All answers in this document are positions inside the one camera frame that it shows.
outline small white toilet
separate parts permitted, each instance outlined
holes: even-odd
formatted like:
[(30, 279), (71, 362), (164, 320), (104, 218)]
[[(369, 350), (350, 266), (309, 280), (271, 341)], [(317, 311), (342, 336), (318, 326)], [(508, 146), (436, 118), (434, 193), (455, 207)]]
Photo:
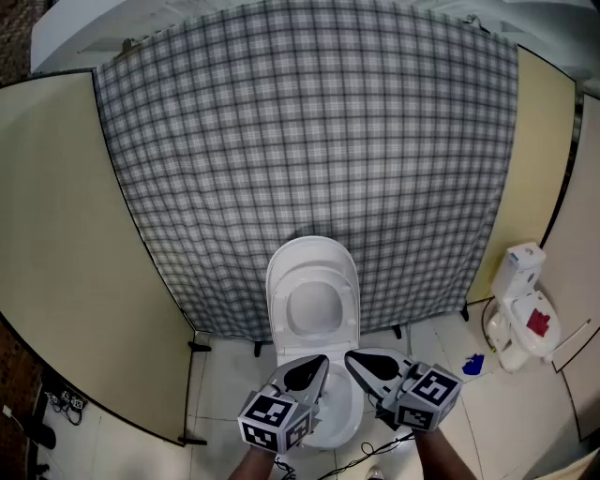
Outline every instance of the small white toilet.
[[(545, 260), (546, 254), (535, 243), (509, 248), (492, 283), (500, 308), (487, 323), (486, 333), (506, 371), (519, 370), (531, 356), (550, 362), (561, 340), (556, 312), (534, 288)], [(527, 326), (533, 315), (547, 319), (543, 336)]]
[(303, 444), (339, 447), (358, 429), (364, 407), (363, 391), (344, 367), (344, 354), (358, 348), (360, 336), (353, 258), (330, 238), (292, 240), (269, 263), (266, 296), (278, 366), (317, 353), (329, 358), (317, 415), (321, 423)]

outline blue object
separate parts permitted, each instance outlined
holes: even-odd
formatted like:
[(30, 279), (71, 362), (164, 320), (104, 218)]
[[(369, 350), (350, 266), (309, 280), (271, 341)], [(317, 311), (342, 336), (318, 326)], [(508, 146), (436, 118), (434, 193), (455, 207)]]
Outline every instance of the blue object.
[(462, 372), (465, 375), (479, 375), (484, 365), (484, 355), (475, 354), (467, 358), (467, 363), (463, 366)]

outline black stand leg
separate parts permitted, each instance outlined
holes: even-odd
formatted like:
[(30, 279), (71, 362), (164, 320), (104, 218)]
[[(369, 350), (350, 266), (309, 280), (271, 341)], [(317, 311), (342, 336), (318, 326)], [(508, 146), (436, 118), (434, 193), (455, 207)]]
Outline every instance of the black stand leg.
[(193, 341), (189, 341), (187, 345), (189, 345), (192, 353), (213, 351), (208, 345), (198, 345), (198, 343), (194, 343)]
[(467, 311), (467, 304), (465, 304), (465, 306), (460, 311), (460, 315), (462, 315), (462, 318), (465, 319), (465, 322), (469, 321), (469, 311)]
[(196, 440), (196, 439), (187, 439), (185, 437), (179, 437), (177, 439), (183, 445), (207, 445), (208, 442), (206, 440)]
[(400, 340), (402, 338), (402, 330), (400, 330), (400, 325), (394, 325), (392, 327), (394, 329), (394, 333), (396, 334), (396, 338)]

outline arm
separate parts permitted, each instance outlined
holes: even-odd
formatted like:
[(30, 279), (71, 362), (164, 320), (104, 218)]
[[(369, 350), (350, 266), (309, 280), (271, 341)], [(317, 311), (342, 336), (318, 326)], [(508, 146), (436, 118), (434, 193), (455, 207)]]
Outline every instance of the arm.
[(250, 447), (229, 480), (267, 480), (273, 470), (275, 453)]
[(414, 440), (424, 480), (475, 480), (475, 475), (439, 428), (432, 432), (414, 430)]

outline white toilet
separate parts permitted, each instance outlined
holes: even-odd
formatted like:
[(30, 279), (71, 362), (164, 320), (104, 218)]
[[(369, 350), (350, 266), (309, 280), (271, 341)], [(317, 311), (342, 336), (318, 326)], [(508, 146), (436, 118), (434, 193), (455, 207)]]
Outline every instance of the white toilet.
[(317, 415), (321, 423), (303, 444), (336, 448), (356, 432), (364, 407), (363, 391), (344, 367), (344, 353), (358, 348), (360, 336), (353, 258), (329, 238), (292, 240), (269, 263), (266, 296), (278, 366), (316, 353), (329, 358)]
[[(535, 243), (509, 248), (492, 283), (500, 308), (487, 323), (486, 333), (506, 371), (519, 370), (531, 356), (550, 362), (561, 340), (556, 312), (534, 288), (545, 260), (546, 254)], [(536, 310), (537, 315), (549, 317), (543, 336), (527, 326)]]

